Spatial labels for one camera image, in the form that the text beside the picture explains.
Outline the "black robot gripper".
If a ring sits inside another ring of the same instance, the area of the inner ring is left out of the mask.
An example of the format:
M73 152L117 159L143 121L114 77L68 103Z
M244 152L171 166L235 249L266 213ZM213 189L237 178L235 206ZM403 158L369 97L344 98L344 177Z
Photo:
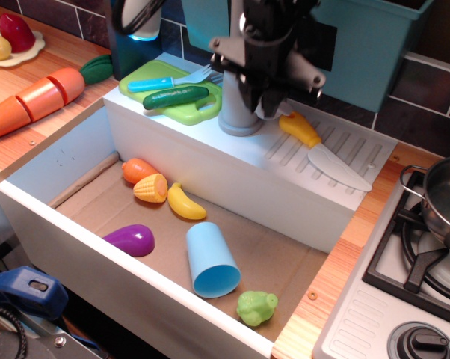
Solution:
M236 1L228 37L214 37L212 66L237 74L243 103L262 118L291 114L287 94L319 98L326 76L312 64L324 45L312 11L319 1Z

